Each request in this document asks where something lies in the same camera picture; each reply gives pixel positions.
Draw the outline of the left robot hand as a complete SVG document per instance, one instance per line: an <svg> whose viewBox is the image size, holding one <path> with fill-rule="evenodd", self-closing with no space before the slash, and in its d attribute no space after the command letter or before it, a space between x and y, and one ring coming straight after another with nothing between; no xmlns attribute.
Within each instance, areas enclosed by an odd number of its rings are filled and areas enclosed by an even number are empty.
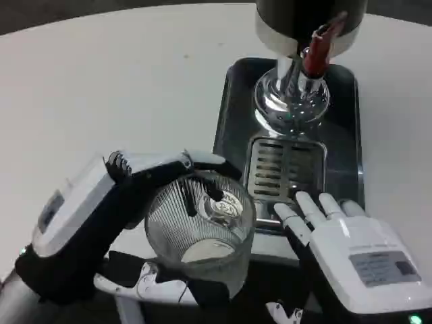
<svg viewBox="0 0 432 324"><path fill-rule="evenodd" d="M93 279L121 232L140 221L158 189L204 171L232 180L241 171L203 151L97 157L66 191L45 205L32 241L15 263L20 279L41 298L67 305L91 296Z"/></svg>

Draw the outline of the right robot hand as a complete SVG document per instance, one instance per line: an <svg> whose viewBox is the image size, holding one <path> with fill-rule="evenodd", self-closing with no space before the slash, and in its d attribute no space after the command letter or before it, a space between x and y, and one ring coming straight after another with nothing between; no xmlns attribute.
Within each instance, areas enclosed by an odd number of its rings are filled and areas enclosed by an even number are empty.
<svg viewBox="0 0 432 324"><path fill-rule="evenodd" d="M430 323L431 283L391 225L353 200L298 191L271 202L328 323Z"/></svg>

